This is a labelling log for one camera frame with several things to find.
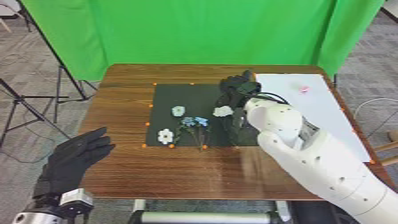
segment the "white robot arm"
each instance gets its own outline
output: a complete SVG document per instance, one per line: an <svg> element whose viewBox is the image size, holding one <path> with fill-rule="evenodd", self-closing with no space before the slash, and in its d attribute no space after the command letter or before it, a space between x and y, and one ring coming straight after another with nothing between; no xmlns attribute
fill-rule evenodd
<svg viewBox="0 0 398 224"><path fill-rule="evenodd" d="M253 98L246 112L260 146L310 192L363 224L397 224L398 195L331 133L306 131L301 112L276 101Z"/></svg>

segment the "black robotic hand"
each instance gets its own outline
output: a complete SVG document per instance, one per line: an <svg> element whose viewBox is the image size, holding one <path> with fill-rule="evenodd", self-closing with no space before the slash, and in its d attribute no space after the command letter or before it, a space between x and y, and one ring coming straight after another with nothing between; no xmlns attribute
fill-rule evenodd
<svg viewBox="0 0 398 224"><path fill-rule="evenodd" d="M86 170L116 147L111 145L111 137L102 137L106 133L107 128L100 128L58 146L49 164L43 166L34 198L49 194L61 196L79 188Z"/></svg>
<svg viewBox="0 0 398 224"><path fill-rule="evenodd" d="M230 106L235 110L239 107L246 106L246 102L251 98L251 95L260 93L262 84L251 82L253 72L246 70L242 75L230 76L221 80L219 88L223 96L217 100L217 107Z"/></svg>

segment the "white sheet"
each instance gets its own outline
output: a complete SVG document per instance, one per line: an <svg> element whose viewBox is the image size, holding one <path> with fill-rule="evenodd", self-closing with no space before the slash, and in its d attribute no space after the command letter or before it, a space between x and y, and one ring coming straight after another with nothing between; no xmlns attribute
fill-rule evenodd
<svg viewBox="0 0 398 224"><path fill-rule="evenodd" d="M369 151L335 99L321 74L258 74L262 91L283 96L303 112L308 121L324 128L353 149L363 162L370 162Z"/></svg>

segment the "black object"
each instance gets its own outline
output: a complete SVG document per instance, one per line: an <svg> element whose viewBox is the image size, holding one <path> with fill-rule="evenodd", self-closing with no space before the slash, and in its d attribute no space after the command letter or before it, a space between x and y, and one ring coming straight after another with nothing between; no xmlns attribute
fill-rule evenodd
<svg viewBox="0 0 398 224"><path fill-rule="evenodd" d="M239 144L232 142L232 138L225 129L223 119L214 116L216 102L221 98L221 89L217 85L196 84L196 85L168 85L159 84L154 96L154 111L150 128L146 133L146 144L148 146L164 146L159 142L159 131L170 128L177 133L177 128L180 126L182 118L173 116L171 109L175 106L185 106L184 117L203 117L210 121L212 131L209 133L210 139L205 144L210 146L257 146L257 136L258 130L253 126L244 126L244 134ZM178 141L178 146L198 146L193 135L187 131L182 132L182 138Z"/></svg>
<svg viewBox="0 0 398 224"><path fill-rule="evenodd" d="M95 206L79 200L61 206L59 214L65 219L75 219L82 214L90 216L93 208Z"/></svg>
<svg viewBox="0 0 398 224"><path fill-rule="evenodd" d="M0 148L4 146L4 141L6 141L8 133L13 130L17 130L20 127L24 127L29 124L36 123L38 121L43 121L49 124L49 126L61 132L61 134L65 135L65 137L70 139L68 134L65 133L65 131L59 129L58 125L54 124L54 122L45 117L47 112L49 112L49 108L50 108L50 105L52 105L52 102L56 100L56 96L24 96L24 95L20 95L17 93L15 89L11 88L10 84L6 83L4 79L0 79L0 86L4 87L6 91L10 92L10 93L8 92L6 93L15 98L13 107L11 107L11 113L10 113L10 118L8 118L8 121L6 121L4 133L2 133L2 137L0 137ZM50 99L49 104L47 104L47 108L45 108L43 112L40 112L36 110L34 106L29 104L29 102L26 101L26 99ZM18 105L24 105L26 106L27 110L31 111L31 113L36 116L36 119L11 128L11 121L13 121L15 112L17 112L17 106Z"/></svg>
<svg viewBox="0 0 398 224"><path fill-rule="evenodd" d="M129 224L143 224L143 215L145 215L145 210L138 210L132 214Z"/></svg>
<svg viewBox="0 0 398 224"><path fill-rule="evenodd" d="M297 224L360 224L347 212L326 201L292 202Z"/></svg>
<svg viewBox="0 0 398 224"><path fill-rule="evenodd" d="M116 147L111 145L111 137L102 137L106 133L107 128L100 128L58 146L49 164L43 166L34 198L45 194L63 195L79 188L86 170L107 157Z"/></svg>
<svg viewBox="0 0 398 224"><path fill-rule="evenodd" d="M253 72L246 70L242 75L230 76L221 80L221 92L223 96L217 100L217 107L230 106L232 109L246 106L246 102L251 99L251 95L258 95L262 91L262 84L251 82Z"/></svg>
<svg viewBox="0 0 398 224"><path fill-rule="evenodd" d="M82 82L81 82L81 85L79 85L79 82L77 82L77 80L75 80L75 78L74 78L74 76L72 76L72 72L70 72L70 69L68 69L68 67L66 67L65 61L63 61L63 59L61 59L61 57L59 57L59 54L58 54L58 52L56 52L54 46L52 46L52 44L50 44L50 42L49 42L45 33L43 33L43 31L42 31L40 25L38 25L38 23L36 23L34 17L33 17L33 15L31 15L31 12L29 12L27 7L26 7L26 5L24 5L24 2L22 2L22 0L17 0L17 1L18 1L20 5L22 5L22 11L24 11L24 14L26 14L26 22L27 22L29 31L31 31L29 23L33 23L33 25L34 25L34 27L36 27L36 29L38 29L38 31L40 31L42 38L43 38L43 40L45 40L45 42L47 42L47 46L49 46L49 48L50 48L50 50L52 50L54 56L56 56L58 61L59 61L58 96L56 96L56 116L54 116L54 123L58 123L59 104L63 104L63 103L66 103L66 102L72 102L72 101L88 101L88 100L91 99L93 96L88 96L88 95L86 95L86 91L84 91L84 87L82 87ZM81 99L74 99L74 100L68 100L68 101L61 101L61 100L59 100L59 99L63 98L63 97L59 96L59 95L61 95L61 76L63 76L63 70L66 71L66 76L68 76L68 78L70 78L74 87L75 87L75 89L77 89L77 91L79 91L79 94L81 94ZM84 83L86 83L86 84L90 85L90 87L97 90L97 87L93 86L93 84L91 84L88 81L84 81Z"/></svg>

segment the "tripod stand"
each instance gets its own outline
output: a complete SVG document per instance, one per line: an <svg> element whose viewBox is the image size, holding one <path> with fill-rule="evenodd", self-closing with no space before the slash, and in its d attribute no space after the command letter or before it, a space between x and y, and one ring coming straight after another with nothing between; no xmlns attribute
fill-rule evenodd
<svg viewBox="0 0 398 224"><path fill-rule="evenodd" d="M56 111L54 111L56 112L54 123L58 123L58 119L59 119L59 115L58 115L58 113L59 113L59 104L68 103L68 102L74 102L74 101L79 101L79 102L88 101L91 99L91 97L93 97L93 96L88 96L88 94L86 94L86 91L84 91L84 83L90 85L90 87L95 90L98 90L98 89L97 89L95 85L90 83L90 81L86 81L86 80L84 81L77 81L75 80L74 75L72 75L72 72L70 72L70 69L68 69L66 64L65 64L65 61L63 61L63 59L59 57L59 54L56 52L54 46L52 46L52 44L49 42L49 38L47 38L47 35L43 33L42 27L40 27L40 25L36 23L34 17L33 17L31 12L29 12L29 9L26 7L26 4L24 4L22 0L17 0L17 1L20 3L22 10L24 10L24 14L26 14L26 22L27 22L29 32L31 32L31 26L29 26L29 23L31 23L34 25L34 27L36 27L36 30L40 31L42 38L43 38L43 40L47 42L47 46L49 46L49 48L52 50L56 59L59 61L58 97L56 97ZM70 82L74 84L74 87L75 87L75 89L79 91L79 95L81 95L81 99L72 99L72 100L65 100L65 101L59 100L63 98L63 97L59 97L59 94L61 94L61 76L63 76L63 71L66 73Z"/></svg>
<svg viewBox="0 0 398 224"><path fill-rule="evenodd" d="M4 141L6 141L6 136L8 136L8 133L17 130L20 127L27 126L29 124L36 123L38 121L43 121L47 123L47 125L59 131L59 133L65 135L65 137L68 139L70 136L68 134L65 133L65 131L61 130L61 128L58 127L58 125L54 124L54 122L49 120L49 118L45 117L45 114L49 112L49 109L50 109L50 105L52 105L52 102L58 98L68 98L68 96L24 96L17 93L15 89L11 88L10 84L6 83L4 79L0 79L0 86L4 87L6 91L6 94L15 98L15 101L13 101L13 107L11 107L11 113L10 113L10 118L8 118L8 121L6 121L6 127L4 127L4 133L2 133L2 137L0 137L0 148L4 146ZM34 106L29 104L29 102L26 101L26 99L50 99L49 101L49 104L47 104L47 108L43 110L43 113L36 110ZM15 117L15 112L17 112L17 106L22 105L26 106L29 112L34 114L36 116L36 119L31 120L29 122L26 122L24 124L20 124L18 126L15 126L11 128L11 121L13 121L13 117Z"/></svg>

